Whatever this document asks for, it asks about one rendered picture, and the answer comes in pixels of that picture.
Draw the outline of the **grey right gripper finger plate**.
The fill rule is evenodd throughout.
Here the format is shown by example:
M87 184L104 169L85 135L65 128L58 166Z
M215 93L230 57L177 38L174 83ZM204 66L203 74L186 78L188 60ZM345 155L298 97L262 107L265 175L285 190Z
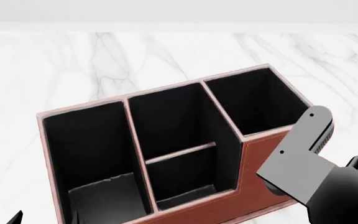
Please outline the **grey right gripper finger plate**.
M285 180L290 197L306 205L334 167L319 156L333 130L329 109L308 108L258 169L258 177Z

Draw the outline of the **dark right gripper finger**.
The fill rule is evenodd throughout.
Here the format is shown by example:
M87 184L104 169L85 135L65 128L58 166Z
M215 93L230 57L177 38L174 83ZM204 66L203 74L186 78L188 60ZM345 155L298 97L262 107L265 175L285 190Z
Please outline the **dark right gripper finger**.
M271 193L277 196L288 196L290 197L290 194L288 194L288 190L290 189L289 183L285 180L266 180L263 179L263 183L265 184L266 188L269 189Z

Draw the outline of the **brown leather desk caddy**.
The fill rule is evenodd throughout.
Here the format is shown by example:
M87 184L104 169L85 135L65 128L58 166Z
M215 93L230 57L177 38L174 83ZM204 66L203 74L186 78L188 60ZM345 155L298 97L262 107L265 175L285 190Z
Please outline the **brown leather desk caddy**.
M311 107L270 65L37 115L58 224L237 224L294 205L256 171Z

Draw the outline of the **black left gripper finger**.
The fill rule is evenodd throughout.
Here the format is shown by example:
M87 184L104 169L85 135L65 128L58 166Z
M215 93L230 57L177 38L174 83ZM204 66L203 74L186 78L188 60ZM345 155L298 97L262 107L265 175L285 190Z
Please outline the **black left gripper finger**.
M19 210L6 224L21 224L23 212Z

